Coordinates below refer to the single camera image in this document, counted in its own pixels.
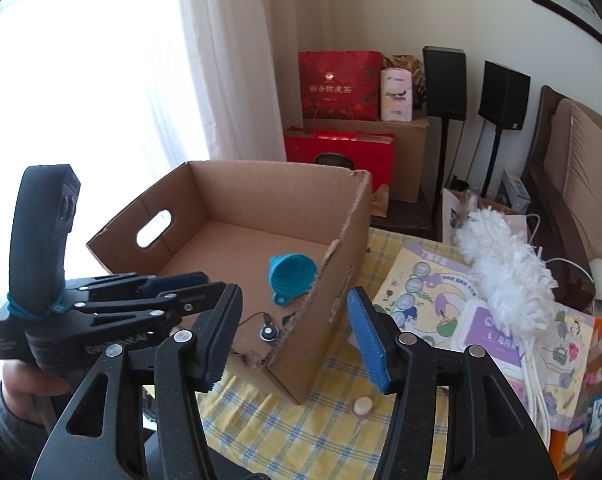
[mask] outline gray sleeve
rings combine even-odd
[[[30,479],[47,437],[44,428],[8,410],[0,384],[0,480]]]

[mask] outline beige wall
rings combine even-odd
[[[504,132],[490,192],[502,170],[520,172],[544,84],[602,113],[602,45],[561,16],[531,0],[330,0],[337,50],[380,50],[421,56],[425,45],[462,48],[467,56],[468,121],[456,173],[465,177],[478,139],[483,61],[532,77],[522,132]],[[423,182],[431,196],[439,149],[439,120],[431,120]],[[448,163],[460,125],[452,121]],[[481,186],[492,145],[488,124],[470,183]]]

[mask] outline red box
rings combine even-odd
[[[383,54],[299,52],[303,117],[379,120]]]
[[[285,131],[283,139],[288,162],[369,171],[372,174],[371,214],[385,217],[395,150],[393,134],[309,132],[291,128]]]

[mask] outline gray box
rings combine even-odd
[[[500,186],[494,202],[509,207],[510,209],[524,215],[530,205],[530,195],[521,182],[521,178],[511,171],[503,171]]]

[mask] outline yellow plaid tablecloth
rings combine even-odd
[[[370,229],[366,258],[356,282],[370,298],[379,290],[407,238]],[[449,246],[429,240],[422,243],[462,261]],[[209,446],[273,480],[372,478],[395,396],[384,396],[369,383],[359,351],[347,342],[350,333],[344,316],[303,406],[279,400],[229,374],[210,393],[199,394]],[[372,413],[364,419],[351,413],[353,401],[361,396],[374,402]],[[446,434],[447,394],[440,388],[428,479],[441,478]]]

